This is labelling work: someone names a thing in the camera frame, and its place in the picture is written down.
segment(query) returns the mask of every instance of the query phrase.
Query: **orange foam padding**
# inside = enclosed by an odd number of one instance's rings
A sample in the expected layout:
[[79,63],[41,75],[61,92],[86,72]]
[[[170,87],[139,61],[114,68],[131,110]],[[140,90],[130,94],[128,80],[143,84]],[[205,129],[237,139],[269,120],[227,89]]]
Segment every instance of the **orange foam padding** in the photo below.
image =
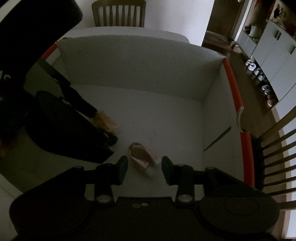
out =
[[241,97],[240,92],[239,92],[239,88],[237,86],[237,81],[235,79],[235,76],[233,74],[231,65],[230,65],[227,58],[223,59],[223,65],[224,65],[224,68],[225,68],[225,71],[226,71],[226,74],[227,74],[227,77],[228,77],[229,85],[230,85],[230,88],[231,88],[232,97],[233,97],[234,106],[235,106],[235,111],[238,112],[239,109],[241,107],[243,107],[243,103],[242,103],[242,97]]
[[255,186],[255,171],[254,171],[254,159],[251,143],[251,136],[249,132],[241,132],[242,142],[242,156],[244,162],[244,183]]
[[41,58],[47,59],[55,50],[57,49],[57,44],[53,44],[42,56]]

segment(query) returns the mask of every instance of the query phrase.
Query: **kitchen cabinet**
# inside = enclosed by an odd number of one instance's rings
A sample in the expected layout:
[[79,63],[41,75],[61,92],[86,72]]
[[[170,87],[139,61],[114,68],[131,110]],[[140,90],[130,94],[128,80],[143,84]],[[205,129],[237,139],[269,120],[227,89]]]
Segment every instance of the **kitchen cabinet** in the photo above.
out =
[[277,41],[281,28],[274,22],[268,21],[267,26],[261,36],[261,39],[253,53],[253,57],[257,63],[262,66],[266,57],[272,50],[274,43]]
[[296,42],[290,55],[271,79],[270,84],[278,97],[282,99],[290,88],[296,83]]
[[278,33],[273,48],[270,50],[261,69],[265,73],[268,80],[271,80],[277,71],[281,68],[285,60],[291,56],[291,52],[296,45],[295,40],[284,30]]

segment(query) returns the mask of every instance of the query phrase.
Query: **chair backrest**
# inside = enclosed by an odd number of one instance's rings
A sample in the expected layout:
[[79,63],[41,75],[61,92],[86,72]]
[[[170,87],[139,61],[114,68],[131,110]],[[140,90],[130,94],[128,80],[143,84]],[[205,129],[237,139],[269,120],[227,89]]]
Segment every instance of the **chair backrest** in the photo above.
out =
[[[145,20],[145,8],[146,2],[144,0],[99,0],[94,2],[91,7],[94,15],[94,21],[96,27],[101,27],[102,24],[100,22],[99,16],[99,8],[103,8],[103,26],[107,26],[107,14],[106,14],[106,7],[109,8],[109,24],[113,26],[113,10],[112,6],[116,6],[116,14],[115,14],[115,26],[119,26],[119,6],[122,6],[122,13],[121,13],[121,26],[131,26],[131,6],[134,6],[133,11],[133,27],[137,25],[137,7],[140,7],[140,17],[139,17],[139,27],[144,27],[144,20]],[[127,23],[125,18],[126,8],[128,6],[128,14],[127,14]]]
[[[267,130],[265,133],[263,133],[259,137],[259,140],[261,142],[268,140],[274,133],[281,130],[283,127],[285,127],[287,124],[289,124],[295,118],[296,118],[296,106],[288,114],[286,114],[280,121],[278,121],[273,127],[271,127],[269,130]],[[280,144],[281,142],[285,141],[286,139],[288,139],[289,137],[291,137],[293,135],[296,135],[296,128],[294,128],[293,130],[291,130],[290,132],[288,132],[284,136],[282,136],[282,137],[276,139],[275,141],[271,142],[270,144],[263,146],[262,149],[261,149],[262,152],[264,150],[267,150],[267,149],[271,148],[271,147],[274,147],[277,144]],[[271,153],[269,153],[267,155],[262,154],[263,159],[266,160],[267,158],[274,157],[274,156],[276,156],[278,154],[283,154],[283,152],[293,148],[294,146],[296,146],[296,141],[294,141],[294,142],[292,142],[292,143],[290,143],[290,144],[288,144],[286,146],[283,146],[283,147],[281,147],[281,148],[279,148],[277,150],[274,150],[274,151],[272,151]],[[290,154],[290,155],[288,155],[286,157],[284,156],[284,158],[280,158],[279,160],[276,160],[276,161],[274,161],[272,163],[264,164],[264,169],[270,168],[270,167],[275,167],[275,166],[280,165],[280,164],[284,164],[285,162],[288,162],[288,161],[290,161],[290,160],[292,160],[294,158],[296,158],[296,153]],[[265,174],[264,178],[272,177],[272,176],[279,175],[279,174],[285,174],[285,173],[293,171],[293,170],[296,170],[296,165],[292,165],[292,166],[282,168],[282,169],[273,171],[271,173]],[[296,177],[289,177],[289,178],[277,180],[277,181],[274,181],[274,182],[264,184],[264,186],[265,187],[271,187],[271,186],[275,186],[275,185],[290,183],[292,181],[296,181]],[[270,192],[268,194],[271,195],[271,196],[280,196],[280,195],[290,194],[290,193],[293,193],[293,192],[296,192],[296,188],[288,188],[288,189],[285,189],[285,190]],[[281,210],[296,210],[296,201],[279,203],[279,207],[280,207]]]

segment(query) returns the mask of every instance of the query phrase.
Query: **doorway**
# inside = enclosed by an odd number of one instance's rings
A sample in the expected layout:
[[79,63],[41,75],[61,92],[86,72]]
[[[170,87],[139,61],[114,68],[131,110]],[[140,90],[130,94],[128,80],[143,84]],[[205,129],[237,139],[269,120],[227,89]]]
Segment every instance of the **doorway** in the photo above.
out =
[[243,1],[215,0],[207,31],[230,37]]

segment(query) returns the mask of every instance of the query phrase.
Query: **black bag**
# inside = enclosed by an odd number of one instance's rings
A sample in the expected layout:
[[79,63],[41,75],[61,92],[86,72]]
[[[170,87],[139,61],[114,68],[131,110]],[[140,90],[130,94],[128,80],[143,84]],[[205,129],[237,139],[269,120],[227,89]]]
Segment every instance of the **black bag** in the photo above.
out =
[[39,147],[61,156],[103,163],[114,153],[107,132],[46,91],[37,93],[25,128]]

